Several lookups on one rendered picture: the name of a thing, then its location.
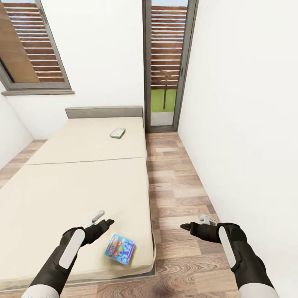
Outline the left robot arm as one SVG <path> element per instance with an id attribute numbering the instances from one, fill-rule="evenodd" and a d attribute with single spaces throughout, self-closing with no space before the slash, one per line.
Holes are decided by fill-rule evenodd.
<path id="1" fill-rule="evenodd" d="M 73 265 L 77 253 L 86 244 L 92 244 L 99 239 L 115 220 L 104 219 L 95 222 L 104 215 L 104 210 L 98 210 L 87 220 L 87 228 L 74 227 L 63 233 L 60 246 L 55 248 L 52 255 L 43 265 L 38 275 L 24 292 L 22 298 L 59 298 Z"/>

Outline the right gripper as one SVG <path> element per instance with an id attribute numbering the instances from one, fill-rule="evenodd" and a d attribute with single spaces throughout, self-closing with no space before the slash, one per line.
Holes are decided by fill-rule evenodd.
<path id="1" fill-rule="evenodd" d="M 209 227 L 213 225 L 198 224 L 195 222 L 180 225 L 181 228 L 190 231 L 190 234 L 202 240 L 214 242 L 209 239 Z"/>

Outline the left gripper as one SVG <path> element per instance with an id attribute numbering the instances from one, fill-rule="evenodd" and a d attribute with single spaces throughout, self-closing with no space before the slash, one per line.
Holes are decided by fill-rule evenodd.
<path id="1" fill-rule="evenodd" d="M 93 237 L 93 240 L 88 244 L 92 244 L 95 240 L 99 239 L 101 235 L 103 235 L 106 231 L 109 230 L 110 225 L 112 225 L 113 223 L 115 223 L 115 220 L 108 219 L 106 221 L 104 219 L 100 221 L 98 224 L 94 226 L 90 226 L 90 228 L 94 232 L 94 237 Z"/>

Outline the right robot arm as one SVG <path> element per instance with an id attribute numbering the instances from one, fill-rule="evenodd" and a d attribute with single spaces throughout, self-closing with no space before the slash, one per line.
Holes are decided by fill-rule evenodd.
<path id="1" fill-rule="evenodd" d="M 199 219 L 200 224 L 191 222 L 180 227 L 202 240 L 222 244 L 235 274 L 240 298 L 280 298 L 266 274 L 263 261 L 247 243 L 246 234 L 239 225 L 216 223 L 215 218 L 206 214 Z"/>

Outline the board game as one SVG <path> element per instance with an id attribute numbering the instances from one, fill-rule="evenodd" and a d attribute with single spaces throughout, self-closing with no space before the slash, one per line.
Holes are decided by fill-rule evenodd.
<path id="1" fill-rule="evenodd" d="M 125 128 L 116 127 L 113 132 L 110 134 L 110 137 L 121 138 L 123 133 L 125 132 Z"/>
<path id="2" fill-rule="evenodd" d="M 104 255 L 121 264 L 128 265 L 134 246 L 134 241 L 113 234 Z"/>

